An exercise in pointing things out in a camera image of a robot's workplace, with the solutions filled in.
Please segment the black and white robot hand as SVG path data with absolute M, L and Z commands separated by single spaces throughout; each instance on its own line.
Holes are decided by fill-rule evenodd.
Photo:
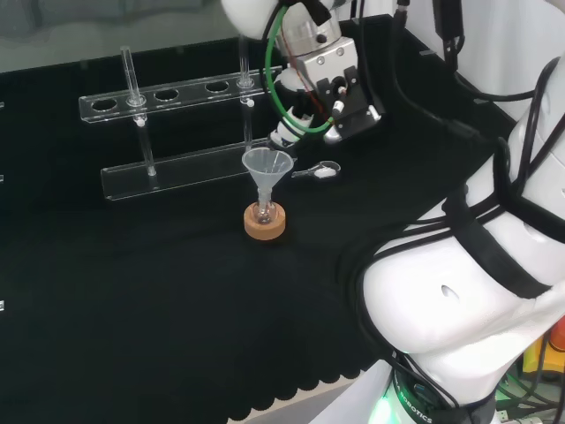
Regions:
M 275 110 L 286 109 L 269 135 L 277 148 L 315 137 L 336 144 L 379 123 L 381 108 L 365 95 L 353 39 L 342 36 L 298 57 L 287 36 L 279 34 L 274 45 L 288 61 L 273 79 Z

